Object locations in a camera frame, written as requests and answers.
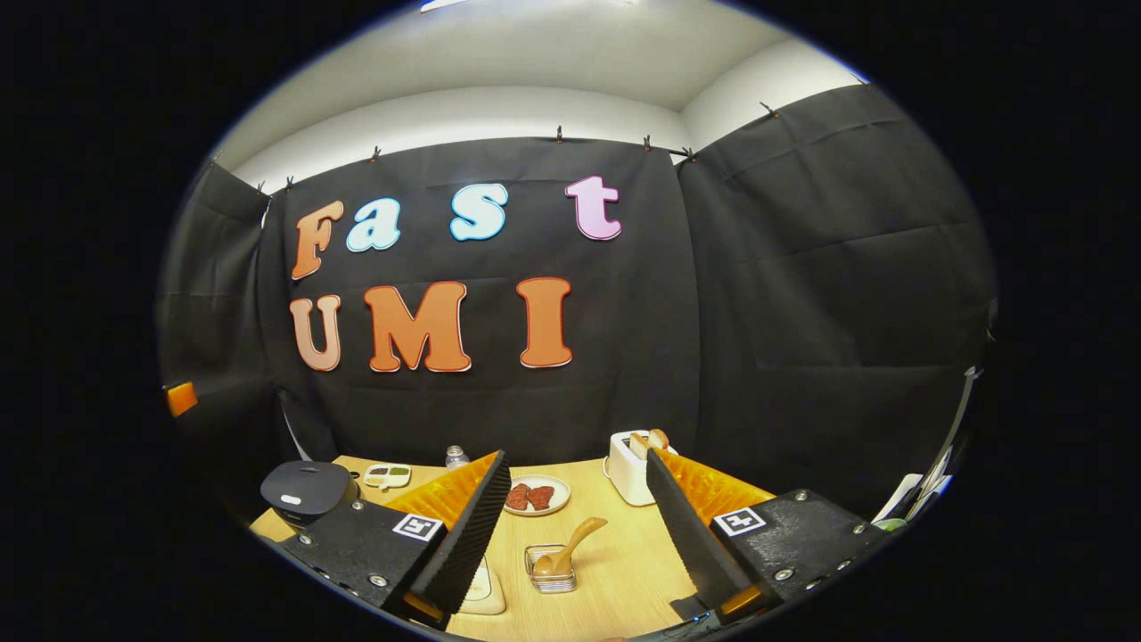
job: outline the white plate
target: white plate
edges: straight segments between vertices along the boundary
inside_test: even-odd
[[[503,510],[508,513],[513,513],[516,515],[525,515],[528,518],[537,518],[539,515],[547,515],[558,511],[566,505],[567,499],[570,499],[570,487],[567,486],[563,480],[558,478],[552,478],[550,476],[519,476],[518,478],[511,478],[511,488],[525,483],[531,488],[539,488],[541,486],[549,486],[555,489],[555,495],[551,496],[550,505],[543,511],[536,511],[531,503],[527,503],[527,507],[523,511],[516,511],[503,504]]]

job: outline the orange letter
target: orange letter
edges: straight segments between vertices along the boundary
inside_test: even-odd
[[[364,293],[364,302],[372,309],[372,342],[374,356],[369,367],[378,373],[395,373],[400,360],[393,355],[393,344],[400,357],[415,371],[420,355],[431,340],[424,366],[432,373],[462,373],[471,368],[471,359],[463,353],[460,338],[460,300],[468,293],[463,283],[440,281],[432,283],[420,301],[415,318],[404,304],[400,292],[388,285],[372,287]]]
[[[325,222],[325,219],[340,220],[342,213],[345,213],[345,205],[341,204],[341,201],[333,201],[313,213],[302,216],[301,220],[297,221],[300,234],[297,239],[297,265],[293,266],[294,281],[313,274],[321,267],[317,251],[325,251],[325,247],[329,246],[329,237],[333,233],[333,224]]]
[[[323,295],[317,299],[317,309],[325,326],[325,352],[317,352],[313,346],[313,328],[309,327],[309,311],[313,301],[299,298],[289,303],[293,312],[293,334],[297,335],[297,350],[301,359],[314,371],[332,371],[341,363],[341,341],[337,336],[337,309],[341,306],[341,296]]]
[[[570,364],[563,346],[563,296],[570,283],[563,278],[527,278],[515,291],[527,301],[527,350],[519,363],[527,368],[553,368]]]

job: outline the glass bottle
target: glass bottle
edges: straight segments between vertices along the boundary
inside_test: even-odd
[[[471,460],[468,460],[468,456],[463,454],[462,448],[459,446],[447,447],[447,457],[444,458],[444,466],[447,468],[448,471],[454,471],[460,466],[467,466],[470,463]]]

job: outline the white toaster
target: white toaster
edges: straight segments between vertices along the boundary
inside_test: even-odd
[[[649,431],[626,431],[610,436],[610,454],[602,461],[602,474],[610,479],[618,495],[632,506],[647,506],[654,503],[646,486],[646,461],[639,460],[630,450],[630,436],[638,433],[649,437]],[[666,450],[677,455],[672,446]]]

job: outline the steak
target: steak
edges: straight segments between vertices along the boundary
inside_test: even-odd
[[[513,511],[526,511],[528,493],[531,493],[531,487],[525,483],[512,488],[511,493],[507,494],[507,507]]]
[[[555,487],[541,486],[527,491],[527,502],[531,502],[531,505],[534,506],[536,511],[545,511],[551,507],[552,495],[555,495]]]

